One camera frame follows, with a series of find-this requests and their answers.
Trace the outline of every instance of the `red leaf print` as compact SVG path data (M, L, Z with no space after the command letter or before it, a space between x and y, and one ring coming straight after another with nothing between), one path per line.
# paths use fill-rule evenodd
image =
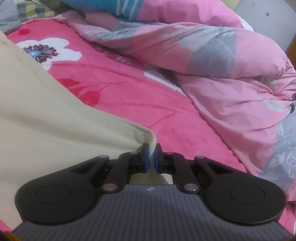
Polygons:
M95 106L100 100L100 91L88 90L93 83L81 83L73 79L58 79L58 82L67 88L73 95L88 106Z

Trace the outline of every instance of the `pink bed sheet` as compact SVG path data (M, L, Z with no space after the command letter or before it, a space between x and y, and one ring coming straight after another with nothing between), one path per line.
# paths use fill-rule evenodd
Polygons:
M188 159L203 155L246 171L191 100L149 78L144 64L94 45L51 19L24 24L8 38L85 104L151 129L164 151ZM280 223L294 232L293 204L287 203Z

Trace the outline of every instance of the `beige fabric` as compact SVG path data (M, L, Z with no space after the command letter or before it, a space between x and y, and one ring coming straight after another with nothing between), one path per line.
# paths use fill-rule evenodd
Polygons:
M14 195L26 182L106 154L117 158L155 135L84 105L0 32L0 219L21 219Z

